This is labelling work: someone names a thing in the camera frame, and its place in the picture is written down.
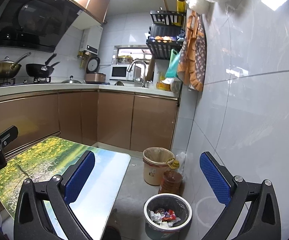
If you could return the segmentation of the teal hanging bag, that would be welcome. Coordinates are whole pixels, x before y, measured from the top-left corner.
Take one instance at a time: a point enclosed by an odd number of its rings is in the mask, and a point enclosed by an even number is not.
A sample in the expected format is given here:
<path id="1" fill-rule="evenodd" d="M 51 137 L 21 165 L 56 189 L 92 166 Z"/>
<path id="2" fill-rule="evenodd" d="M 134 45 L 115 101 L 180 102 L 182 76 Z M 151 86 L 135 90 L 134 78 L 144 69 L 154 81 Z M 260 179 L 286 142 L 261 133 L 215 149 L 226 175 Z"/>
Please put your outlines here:
<path id="1" fill-rule="evenodd" d="M 171 50 L 169 66 L 165 74 L 165 78 L 176 78 L 177 77 L 177 67 L 180 61 L 180 52 L 175 49 Z"/>

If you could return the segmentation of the white water heater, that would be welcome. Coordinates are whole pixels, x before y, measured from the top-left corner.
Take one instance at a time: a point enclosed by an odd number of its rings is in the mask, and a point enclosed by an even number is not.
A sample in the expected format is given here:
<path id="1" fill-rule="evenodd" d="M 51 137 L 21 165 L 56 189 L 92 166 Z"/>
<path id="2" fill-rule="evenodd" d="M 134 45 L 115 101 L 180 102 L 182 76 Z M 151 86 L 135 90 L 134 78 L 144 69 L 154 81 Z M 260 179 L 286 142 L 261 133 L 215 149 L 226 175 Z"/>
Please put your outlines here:
<path id="1" fill-rule="evenodd" d="M 94 25 L 89 29 L 84 29 L 80 44 L 80 51 L 88 51 L 95 55 L 98 54 L 103 28 Z"/>

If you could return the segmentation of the white microwave oven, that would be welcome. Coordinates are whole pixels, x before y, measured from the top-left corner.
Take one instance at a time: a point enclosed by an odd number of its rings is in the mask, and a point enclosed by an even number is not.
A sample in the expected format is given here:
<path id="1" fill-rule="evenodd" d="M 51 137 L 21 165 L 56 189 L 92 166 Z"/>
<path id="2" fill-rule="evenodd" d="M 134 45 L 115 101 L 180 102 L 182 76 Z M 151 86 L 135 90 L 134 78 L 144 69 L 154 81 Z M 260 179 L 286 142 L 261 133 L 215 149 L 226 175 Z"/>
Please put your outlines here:
<path id="1" fill-rule="evenodd" d="M 109 80 L 133 81 L 132 74 L 127 72 L 129 64 L 114 64 L 109 76 Z"/>

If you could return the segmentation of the brass wok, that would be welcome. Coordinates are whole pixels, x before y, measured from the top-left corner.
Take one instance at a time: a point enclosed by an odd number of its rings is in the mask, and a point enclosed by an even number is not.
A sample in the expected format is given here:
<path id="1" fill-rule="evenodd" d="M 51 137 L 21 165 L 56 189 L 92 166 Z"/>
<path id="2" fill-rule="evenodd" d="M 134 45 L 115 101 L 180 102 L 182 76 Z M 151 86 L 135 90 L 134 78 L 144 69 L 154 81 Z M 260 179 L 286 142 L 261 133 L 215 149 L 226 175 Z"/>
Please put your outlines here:
<path id="1" fill-rule="evenodd" d="M 23 59 L 29 57 L 30 55 L 31 55 L 31 52 L 25 53 L 16 61 L 11 61 L 8 56 L 6 56 L 4 60 L 1 60 L 0 61 L 0 80 L 14 78 L 18 74 L 21 68 L 20 62 L 23 61 Z"/>

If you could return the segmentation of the orange brown hanging apron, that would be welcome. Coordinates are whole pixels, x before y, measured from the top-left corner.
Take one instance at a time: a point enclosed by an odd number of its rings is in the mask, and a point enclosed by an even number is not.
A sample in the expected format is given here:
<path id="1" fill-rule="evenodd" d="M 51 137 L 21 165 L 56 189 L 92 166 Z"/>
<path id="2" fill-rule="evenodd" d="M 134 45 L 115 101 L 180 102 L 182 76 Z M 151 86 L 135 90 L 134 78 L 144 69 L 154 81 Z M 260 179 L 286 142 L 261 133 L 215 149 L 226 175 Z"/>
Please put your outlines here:
<path id="1" fill-rule="evenodd" d="M 207 60 L 207 40 L 202 16 L 191 12 L 177 66 L 178 78 L 191 89 L 202 92 Z"/>

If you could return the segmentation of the black frying pan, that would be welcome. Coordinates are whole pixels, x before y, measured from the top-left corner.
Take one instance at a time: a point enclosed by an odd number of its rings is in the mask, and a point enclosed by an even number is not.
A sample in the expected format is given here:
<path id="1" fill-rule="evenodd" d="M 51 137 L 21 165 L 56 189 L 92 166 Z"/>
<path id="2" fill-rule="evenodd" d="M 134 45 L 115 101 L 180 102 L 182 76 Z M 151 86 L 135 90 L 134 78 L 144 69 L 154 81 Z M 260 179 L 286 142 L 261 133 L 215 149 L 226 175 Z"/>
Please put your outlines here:
<path id="1" fill-rule="evenodd" d="M 26 64 L 26 72 L 28 76 L 34 77 L 34 78 L 47 78 L 50 77 L 53 71 L 55 70 L 55 66 L 59 64 L 60 62 L 56 62 L 52 65 L 50 65 L 50 62 L 52 59 L 54 59 L 57 56 L 56 53 L 53 53 L 44 64 L 40 63 L 28 63 Z"/>

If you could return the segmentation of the steel pot lid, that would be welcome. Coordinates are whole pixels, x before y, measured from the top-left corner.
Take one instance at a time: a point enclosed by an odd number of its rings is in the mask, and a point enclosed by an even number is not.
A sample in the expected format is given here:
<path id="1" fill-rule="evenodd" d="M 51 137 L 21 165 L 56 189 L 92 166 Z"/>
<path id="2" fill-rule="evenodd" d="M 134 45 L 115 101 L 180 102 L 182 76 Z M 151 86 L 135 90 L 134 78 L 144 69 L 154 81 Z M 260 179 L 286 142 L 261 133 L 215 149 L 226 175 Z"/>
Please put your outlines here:
<path id="1" fill-rule="evenodd" d="M 69 79 L 62 81 L 62 83 L 69 83 L 69 84 L 81 84 L 81 81 L 75 80 L 74 76 L 71 75 Z"/>

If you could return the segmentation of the white mesh trash bin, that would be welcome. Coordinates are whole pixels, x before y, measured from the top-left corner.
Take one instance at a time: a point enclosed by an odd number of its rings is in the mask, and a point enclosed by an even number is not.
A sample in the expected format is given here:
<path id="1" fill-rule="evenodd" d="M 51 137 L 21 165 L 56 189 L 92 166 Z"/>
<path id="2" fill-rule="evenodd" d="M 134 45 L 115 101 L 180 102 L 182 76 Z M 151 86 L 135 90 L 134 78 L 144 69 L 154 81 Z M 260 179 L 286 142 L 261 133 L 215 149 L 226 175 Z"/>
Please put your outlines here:
<path id="1" fill-rule="evenodd" d="M 145 233 L 150 239 L 168 239 L 192 220 L 189 202 L 177 194 L 156 194 L 144 203 L 143 210 Z"/>

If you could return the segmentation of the yellow bottle on counter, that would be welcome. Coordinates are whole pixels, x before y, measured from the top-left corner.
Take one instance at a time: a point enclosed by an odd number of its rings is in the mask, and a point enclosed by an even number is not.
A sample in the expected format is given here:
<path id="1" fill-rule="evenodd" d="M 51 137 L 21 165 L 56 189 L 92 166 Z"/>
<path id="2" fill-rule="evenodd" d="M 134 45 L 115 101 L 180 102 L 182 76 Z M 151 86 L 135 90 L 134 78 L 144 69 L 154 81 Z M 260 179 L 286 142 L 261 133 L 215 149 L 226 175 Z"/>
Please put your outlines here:
<path id="1" fill-rule="evenodd" d="M 164 91 L 170 92 L 171 91 L 170 84 L 166 84 L 163 82 L 165 79 L 166 78 L 164 77 L 164 74 L 162 72 L 158 72 L 158 80 L 156 83 L 156 88 L 159 90 L 164 90 Z"/>

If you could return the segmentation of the cooking oil bottle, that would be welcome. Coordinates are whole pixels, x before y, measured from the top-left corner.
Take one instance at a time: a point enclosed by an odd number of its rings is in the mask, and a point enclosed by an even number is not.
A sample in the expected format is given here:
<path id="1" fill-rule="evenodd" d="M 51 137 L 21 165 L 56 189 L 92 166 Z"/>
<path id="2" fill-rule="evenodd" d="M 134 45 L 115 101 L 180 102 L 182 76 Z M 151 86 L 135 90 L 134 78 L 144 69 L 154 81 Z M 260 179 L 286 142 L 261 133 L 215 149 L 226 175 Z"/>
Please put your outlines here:
<path id="1" fill-rule="evenodd" d="M 179 171 L 180 162 L 175 158 L 170 158 L 166 162 L 167 169 L 162 174 L 162 181 L 158 193 L 179 194 L 182 183 L 182 174 Z"/>

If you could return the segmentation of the red snack bag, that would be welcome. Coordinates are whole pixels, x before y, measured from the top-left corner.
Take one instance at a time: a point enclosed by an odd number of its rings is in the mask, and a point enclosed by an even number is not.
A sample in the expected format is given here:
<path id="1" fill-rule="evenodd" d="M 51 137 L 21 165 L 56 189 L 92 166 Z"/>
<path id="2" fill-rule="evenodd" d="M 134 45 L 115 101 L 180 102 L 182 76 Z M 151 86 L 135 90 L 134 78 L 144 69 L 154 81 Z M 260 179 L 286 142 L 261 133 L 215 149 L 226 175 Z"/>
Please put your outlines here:
<path id="1" fill-rule="evenodd" d="M 165 211 L 162 215 L 162 221 L 163 222 L 171 222 L 176 220 L 176 215 L 175 212 L 171 209 L 169 209 L 168 211 Z"/>

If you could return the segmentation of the black wall dish rack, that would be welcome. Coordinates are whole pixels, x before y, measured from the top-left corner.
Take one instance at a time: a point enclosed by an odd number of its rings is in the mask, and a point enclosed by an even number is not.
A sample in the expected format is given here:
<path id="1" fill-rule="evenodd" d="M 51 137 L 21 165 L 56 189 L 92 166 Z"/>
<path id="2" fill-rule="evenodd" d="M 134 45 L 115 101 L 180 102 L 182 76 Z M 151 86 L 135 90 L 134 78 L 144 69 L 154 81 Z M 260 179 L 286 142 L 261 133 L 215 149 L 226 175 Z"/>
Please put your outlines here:
<path id="1" fill-rule="evenodd" d="M 178 53 L 182 48 L 186 12 L 151 10 L 150 16 L 152 25 L 146 45 L 153 58 L 169 60 L 172 50 Z"/>

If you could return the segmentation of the chrome kitchen faucet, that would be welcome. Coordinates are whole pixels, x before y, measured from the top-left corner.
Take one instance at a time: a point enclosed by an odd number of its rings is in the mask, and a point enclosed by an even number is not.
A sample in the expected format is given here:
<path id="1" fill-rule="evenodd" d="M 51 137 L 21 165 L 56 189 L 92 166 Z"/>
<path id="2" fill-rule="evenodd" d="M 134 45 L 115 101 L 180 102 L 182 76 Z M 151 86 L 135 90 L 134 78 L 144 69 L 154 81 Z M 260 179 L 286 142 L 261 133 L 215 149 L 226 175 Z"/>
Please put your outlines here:
<path id="1" fill-rule="evenodd" d="M 146 69 L 147 69 L 147 65 L 145 64 L 143 60 L 134 60 L 127 68 L 127 72 L 131 73 L 133 71 L 132 80 L 134 82 L 140 83 L 141 86 L 145 88 Z"/>

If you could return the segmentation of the black range hood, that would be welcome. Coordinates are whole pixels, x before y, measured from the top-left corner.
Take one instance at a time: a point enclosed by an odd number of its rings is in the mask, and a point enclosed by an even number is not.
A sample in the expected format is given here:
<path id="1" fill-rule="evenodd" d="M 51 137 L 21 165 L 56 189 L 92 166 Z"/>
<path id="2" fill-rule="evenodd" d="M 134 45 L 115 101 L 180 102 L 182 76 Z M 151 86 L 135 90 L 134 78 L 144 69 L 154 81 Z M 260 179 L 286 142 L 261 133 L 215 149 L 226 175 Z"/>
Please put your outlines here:
<path id="1" fill-rule="evenodd" d="M 69 0 L 10 0 L 0 16 L 0 47 L 52 53 L 80 11 Z"/>

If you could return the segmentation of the beige lined trash bucket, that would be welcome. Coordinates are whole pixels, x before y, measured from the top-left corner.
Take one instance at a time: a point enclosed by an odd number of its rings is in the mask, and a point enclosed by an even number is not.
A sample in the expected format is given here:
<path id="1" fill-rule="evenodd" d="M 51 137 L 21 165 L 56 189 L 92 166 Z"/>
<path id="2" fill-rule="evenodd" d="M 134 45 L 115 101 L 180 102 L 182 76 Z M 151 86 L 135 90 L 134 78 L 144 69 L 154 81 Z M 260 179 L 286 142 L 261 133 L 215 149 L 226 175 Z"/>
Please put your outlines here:
<path id="1" fill-rule="evenodd" d="M 149 185 L 159 186 L 168 163 L 174 154 L 162 147 L 150 147 L 143 151 L 144 181 Z"/>

